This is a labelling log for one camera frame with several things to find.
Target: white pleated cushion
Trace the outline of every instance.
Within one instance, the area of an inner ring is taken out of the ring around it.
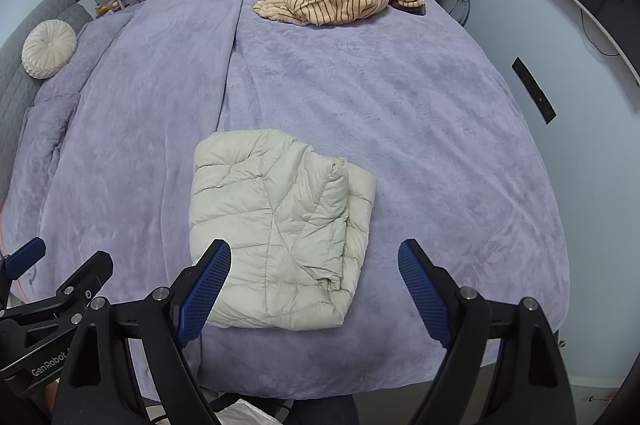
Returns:
[[[76,32],[59,19],[44,20],[25,39],[22,66],[35,79],[48,79],[64,66],[76,51]]]

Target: blue rubber pad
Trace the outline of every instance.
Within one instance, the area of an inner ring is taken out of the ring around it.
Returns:
[[[231,249],[223,243],[180,307],[180,325],[174,335],[178,347],[198,338],[230,269]]]
[[[34,237],[4,261],[4,276],[8,280],[18,280],[31,266],[44,257],[47,247],[39,237]]]
[[[453,339],[449,310],[407,243],[402,243],[398,249],[398,268],[429,336],[447,349]]]

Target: purple bedspread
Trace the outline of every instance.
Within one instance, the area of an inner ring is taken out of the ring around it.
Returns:
[[[114,261],[101,292],[111,302],[168,285],[190,265],[196,144],[275,128],[376,176],[358,290],[337,329],[206,326],[188,354],[202,354],[201,385],[311,398],[433,378],[444,351],[398,273],[409,237],[485,298],[536,297],[558,328],[569,268],[554,194],[504,79],[466,31],[431,0],[425,17],[387,8],[322,28],[264,20],[255,1],[148,0],[87,25],[26,115],[2,236],[13,251],[40,235],[47,255],[18,295],[50,296],[97,249]]]

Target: metal screw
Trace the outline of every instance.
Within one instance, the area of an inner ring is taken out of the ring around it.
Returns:
[[[529,311],[535,311],[540,307],[538,301],[532,299],[531,297],[525,297],[522,300],[522,303],[524,304],[524,307],[526,307],[526,309],[528,309]]]
[[[470,286],[460,288],[460,294],[467,300],[473,300],[478,296],[478,292]]]
[[[89,306],[91,306],[92,310],[99,310],[102,306],[104,306],[104,297],[96,297],[91,301],[91,304],[89,304]]]
[[[164,300],[169,297],[169,288],[166,288],[164,286],[162,288],[156,288],[151,294],[151,297],[156,300]]]

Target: gray quilted headboard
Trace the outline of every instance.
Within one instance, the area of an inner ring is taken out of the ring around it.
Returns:
[[[24,112],[43,82],[22,67],[22,46],[31,30],[47,19],[69,23],[76,34],[92,20],[75,0],[43,0],[0,48],[0,206],[9,190]]]

